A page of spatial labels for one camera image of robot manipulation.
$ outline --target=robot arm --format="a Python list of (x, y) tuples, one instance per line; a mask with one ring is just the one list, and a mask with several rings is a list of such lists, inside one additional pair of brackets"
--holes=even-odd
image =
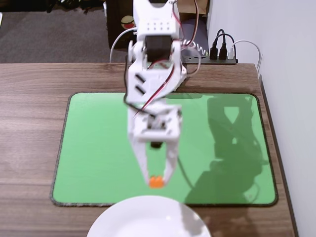
[[(168, 0), (163, 7), (154, 7), (148, 0), (134, 0), (134, 20), (137, 42), (128, 47), (130, 67), (126, 73), (128, 105), (128, 138), (140, 165), (145, 182), (152, 188), (166, 185), (172, 176), (177, 159), (181, 132), (180, 105), (169, 105), (164, 97), (175, 91), (186, 78), (181, 63), (180, 25), (176, 1)], [(155, 68), (158, 62), (169, 67)], [(163, 177), (149, 177), (146, 143), (159, 149), (166, 144), (166, 166)]]

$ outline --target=gray carpet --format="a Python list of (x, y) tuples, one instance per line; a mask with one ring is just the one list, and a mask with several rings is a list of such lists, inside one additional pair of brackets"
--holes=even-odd
[[(113, 62), (124, 62), (125, 55), (116, 50)], [(3, 13), (0, 63), (96, 63), (109, 56), (102, 9)]]

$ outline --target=green mat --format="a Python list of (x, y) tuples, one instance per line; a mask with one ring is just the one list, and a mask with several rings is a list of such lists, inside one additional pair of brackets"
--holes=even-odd
[[(168, 185), (151, 189), (127, 138), (123, 93), (69, 99), (51, 199), (57, 205), (110, 205), (140, 195), (186, 204), (272, 205), (274, 177), (257, 99), (250, 94), (176, 93), (183, 126)], [(162, 175), (164, 147), (148, 146), (150, 175)]]

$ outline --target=wooden desk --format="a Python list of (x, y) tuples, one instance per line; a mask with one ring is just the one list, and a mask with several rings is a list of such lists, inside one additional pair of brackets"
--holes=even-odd
[[(0, 65), (0, 237), (85, 237), (104, 207), (57, 207), (49, 199), (68, 97), (124, 91), (124, 64)], [(252, 64), (202, 65), (182, 92), (250, 92), (261, 105), (276, 179), (272, 207), (200, 207), (214, 237), (291, 237), (286, 190)]]

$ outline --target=small orange cube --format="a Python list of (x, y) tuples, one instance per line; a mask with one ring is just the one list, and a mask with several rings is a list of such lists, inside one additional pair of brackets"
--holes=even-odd
[(152, 176), (150, 178), (149, 186), (152, 189), (160, 189), (160, 188), (162, 188), (163, 187), (162, 176), (161, 175), (159, 175), (159, 176)]

